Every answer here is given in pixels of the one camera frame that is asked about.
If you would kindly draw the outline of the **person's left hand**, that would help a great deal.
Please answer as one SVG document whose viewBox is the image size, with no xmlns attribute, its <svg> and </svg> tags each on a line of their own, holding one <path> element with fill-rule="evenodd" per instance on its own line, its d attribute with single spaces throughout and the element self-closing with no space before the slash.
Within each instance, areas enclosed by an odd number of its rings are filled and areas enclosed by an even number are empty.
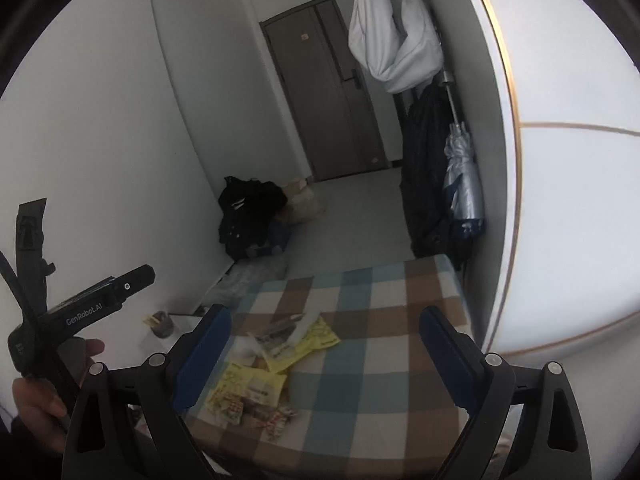
<svg viewBox="0 0 640 480">
<path fill-rule="evenodd" d="M 75 382 L 80 384 L 93 364 L 93 358 L 105 350 L 101 339 L 74 337 L 58 348 L 58 356 Z M 12 385 L 17 416 L 10 435 L 28 454 L 42 451 L 62 456 L 66 445 L 68 409 L 58 390 L 47 379 L 17 378 Z"/>
</svg>

